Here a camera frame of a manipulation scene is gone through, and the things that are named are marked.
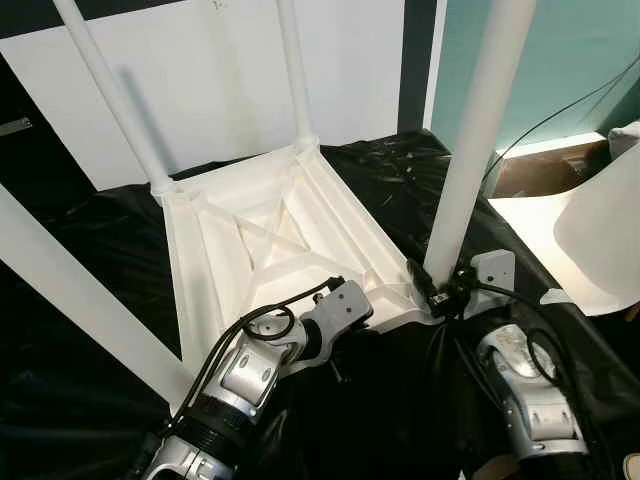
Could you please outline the white plastic table top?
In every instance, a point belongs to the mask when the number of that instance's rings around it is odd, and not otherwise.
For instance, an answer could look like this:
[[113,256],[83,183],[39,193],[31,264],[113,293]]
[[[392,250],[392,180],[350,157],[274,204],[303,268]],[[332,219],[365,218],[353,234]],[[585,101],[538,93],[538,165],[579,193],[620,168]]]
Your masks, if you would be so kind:
[[175,180],[163,210],[180,358],[204,361],[228,326],[332,276],[393,307],[393,328],[428,323],[407,257],[316,145],[250,157]]

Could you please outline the white plastic chair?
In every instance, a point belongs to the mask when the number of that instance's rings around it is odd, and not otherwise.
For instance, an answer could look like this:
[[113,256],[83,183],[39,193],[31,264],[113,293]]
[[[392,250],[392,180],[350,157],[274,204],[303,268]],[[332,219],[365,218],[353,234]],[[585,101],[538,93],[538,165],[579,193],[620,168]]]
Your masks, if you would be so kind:
[[586,316],[639,302],[640,145],[559,195],[492,198],[499,212]]

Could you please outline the black plastic sheet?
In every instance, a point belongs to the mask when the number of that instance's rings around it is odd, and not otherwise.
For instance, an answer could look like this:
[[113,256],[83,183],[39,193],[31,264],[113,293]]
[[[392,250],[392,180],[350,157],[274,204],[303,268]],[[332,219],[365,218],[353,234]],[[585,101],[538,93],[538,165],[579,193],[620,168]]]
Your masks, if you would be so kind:
[[[411,131],[323,155],[420,260],[448,147]],[[83,197],[44,225],[177,349],[163,219],[146,187]],[[163,398],[0,261],[0,480],[134,480],[168,416]],[[508,453],[456,328],[408,324],[351,335],[328,366],[285,379],[236,480],[460,480]]]

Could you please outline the grey cushion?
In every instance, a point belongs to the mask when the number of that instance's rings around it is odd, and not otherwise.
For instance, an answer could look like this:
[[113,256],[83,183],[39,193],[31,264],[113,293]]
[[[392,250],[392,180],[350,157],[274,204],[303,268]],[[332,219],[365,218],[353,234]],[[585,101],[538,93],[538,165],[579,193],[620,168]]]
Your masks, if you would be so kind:
[[626,154],[628,150],[631,150],[631,147],[636,146],[640,141],[640,119],[611,129],[608,132],[607,140],[611,159],[616,160],[617,157]]

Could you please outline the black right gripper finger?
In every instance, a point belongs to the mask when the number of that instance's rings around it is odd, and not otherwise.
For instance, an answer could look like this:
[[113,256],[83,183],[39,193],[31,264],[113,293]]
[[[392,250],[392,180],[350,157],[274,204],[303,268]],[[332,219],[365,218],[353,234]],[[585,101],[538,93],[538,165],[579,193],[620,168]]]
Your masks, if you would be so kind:
[[422,301],[429,301],[436,293],[436,288],[433,284],[433,279],[426,273],[424,266],[422,266],[420,261],[413,259],[406,259],[404,265],[406,265],[406,270],[410,273],[411,282],[417,296],[419,296]]

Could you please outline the white plastic table leg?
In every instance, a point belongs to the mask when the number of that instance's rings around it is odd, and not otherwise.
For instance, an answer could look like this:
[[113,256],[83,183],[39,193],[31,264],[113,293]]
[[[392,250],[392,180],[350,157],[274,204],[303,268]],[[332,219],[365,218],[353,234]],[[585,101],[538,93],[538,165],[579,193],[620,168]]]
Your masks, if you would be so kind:
[[161,164],[155,143],[147,136],[140,115],[129,104],[122,86],[111,72],[108,61],[102,55],[100,46],[97,45],[76,0],[51,1],[61,22],[67,27],[70,40],[76,46],[79,56],[90,72],[97,91],[108,105],[111,116],[122,132],[125,142],[131,148],[134,159],[146,175],[152,195],[164,196],[177,192],[177,183],[169,177],[164,165]]
[[301,152],[317,145],[317,136],[314,131],[314,123],[311,122],[300,27],[298,27],[294,0],[275,0],[275,4],[276,17],[278,17],[280,33],[282,33],[285,72],[288,74],[294,127],[296,127],[294,148]]
[[435,288],[451,278],[497,145],[513,82],[538,0],[492,0],[460,119],[454,151],[425,248],[425,273]]
[[177,410],[192,372],[4,186],[0,261]]

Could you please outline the brown cardboard box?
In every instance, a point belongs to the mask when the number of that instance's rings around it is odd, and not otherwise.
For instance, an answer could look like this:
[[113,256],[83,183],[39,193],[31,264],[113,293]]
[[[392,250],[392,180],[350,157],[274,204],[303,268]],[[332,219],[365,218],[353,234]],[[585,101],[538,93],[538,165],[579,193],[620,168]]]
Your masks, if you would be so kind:
[[558,195],[593,177],[611,160],[608,143],[596,141],[504,160],[490,198]]

